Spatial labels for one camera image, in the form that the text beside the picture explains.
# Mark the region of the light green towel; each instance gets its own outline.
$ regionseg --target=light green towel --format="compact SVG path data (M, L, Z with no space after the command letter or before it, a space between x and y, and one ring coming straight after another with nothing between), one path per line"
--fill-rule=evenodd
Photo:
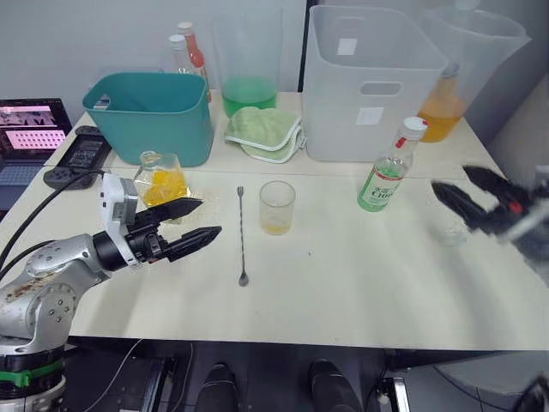
M225 140L240 143L251 157L271 163L284 163L305 146L301 118L278 109L252 106L232 115Z

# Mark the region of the teal plastic bin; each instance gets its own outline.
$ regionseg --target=teal plastic bin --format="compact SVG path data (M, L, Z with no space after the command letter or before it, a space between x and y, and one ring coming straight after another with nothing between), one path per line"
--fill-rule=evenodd
M116 73L101 79L82 104L123 161L138 165L139 155L153 150L174 153L181 166L192 167L208 159L214 140L206 87L196 75Z

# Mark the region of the white bottle cap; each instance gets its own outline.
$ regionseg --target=white bottle cap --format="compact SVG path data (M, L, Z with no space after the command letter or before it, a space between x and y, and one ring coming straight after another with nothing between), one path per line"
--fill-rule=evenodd
M401 129L401 136L407 140L421 140L427 131L427 126L427 122L417 116L405 118Z
M178 24L178 31L181 34L184 34L187 30L192 29L192 23L190 21L181 21Z
M187 42L185 41L185 36L181 34L174 34L169 37L170 46L173 50L186 50Z

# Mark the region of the cable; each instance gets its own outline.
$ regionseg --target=cable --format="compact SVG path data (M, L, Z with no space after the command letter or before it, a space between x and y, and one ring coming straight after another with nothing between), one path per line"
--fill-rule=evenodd
M482 399L480 399L479 388L475 387L474 389L477 391L477 399L479 399L480 402L480 412L484 412L484 408L482 407Z
M183 379L183 387L181 388L181 395L179 395L179 399L175 403L175 406L172 408L171 412L175 412L179 408L179 405L183 401L183 396L185 394L185 388L187 387L187 378L189 377L190 365L192 364L192 358L195 354L195 350L192 346L192 342L189 342L189 345L190 345L190 358L189 358L189 363L187 364L187 370L185 371L185 377Z
M366 397L366 402L364 403L364 412L368 412L368 405L370 403L371 394L383 382L383 379L385 378L385 373L386 372L387 372L387 358L386 358L385 354L383 354L383 369L382 369L381 373L379 374L379 377L377 378L376 383L371 386L370 391L368 392L368 396Z
M83 178L84 176L88 176L89 174L100 174L103 176L105 172L102 170L89 170L80 176L76 176L75 178L71 179L69 182L67 182L65 185L61 186L59 189L56 189L50 196L48 196L46 199L42 201L41 204L38 205L38 207L31 213L28 218L17 228L15 233L11 236L6 246L3 248L2 254L0 254L0 269L3 267L3 264L6 262L6 259L8 258L9 252L11 251L11 248L14 247L15 242L19 239L23 231L27 228L27 226L31 223L31 221L34 220L34 218L40 213L49 202L51 202L53 199L55 199L59 194L67 189L70 185L75 183L77 180Z
M100 395L100 397L98 397L94 403L92 403L90 406L88 406L87 408L84 409L84 412L89 412L90 410L92 410L93 408L95 408L95 405L97 405L101 399L103 399L106 395L106 393L111 389L111 386L112 384L114 384L114 381L116 380L116 378L118 377L118 375L120 374L120 371L122 371L122 367L124 366L124 364L126 363L126 361L128 360L128 358L130 357L131 353L134 351L134 349L136 348L136 346L141 343L142 339L139 339L136 343L134 343L134 346L132 346L130 348L130 350L128 351L128 353L126 354L126 356L122 359L122 362L120 362L120 366L118 367L118 370L114 373L114 376L112 377L111 379L111 382L109 382L109 385L106 386L105 390L103 391L103 393Z
M8 272L11 270L11 268L13 268L17 264L17 262L19 262L21 259L23 259L26 255L28 255L29 253L31 253L33 251L36 251L40 247L49 245L51 242L55 242L55 240L47 240L45 242L40 242L40 243L38 243L34 246L29 247L28 249L25 249L20 254L18 254L16 257L11 259L11 261L8 264L6 264L6 266L2 270L0 270L0 281L3 279L4 276L6 276L8 274Z
M475 401L479 402L480 403L480 407L482 408L483 405L485 406L489 406L491 408L494 408L494 409L497 409L497 410L505 410L507 411L506 408L502 408L500 406L497 406L497 405L494 405L493 403L488 403L487 401L483 401L480 399L480 394L479 394L479 397L476 397L475 395L471 395L469 392L465 391L463 388L461 388L460 386L458 386L455 382L452 381L452 379L448 378L440 369L438 369L437 367L433 367L433 369L435 371L437 371L437 373L442 376L444 378L444 380L446 380L446 382L448 382L449 384L451 384L452 386L454 386L458 391L460 391L461 393L463 393L464 395L467 395L468 397L471 397L472 399L474 399Z

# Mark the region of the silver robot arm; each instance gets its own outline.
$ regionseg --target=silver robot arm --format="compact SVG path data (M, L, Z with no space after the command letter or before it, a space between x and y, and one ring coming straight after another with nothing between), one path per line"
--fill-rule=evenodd
M0 288L0 412L44 412L60 405L63 346L90 288L123 267L194 253L221 231L201 227L168 243L157 233L160 223L188 215L202 201L184 197L139 213L136 204L133 182L105 173L100 207L106 230L43 246Z
M110 277L89 234L38 249L23 273L0 289L0 355L63 346L81 297Z

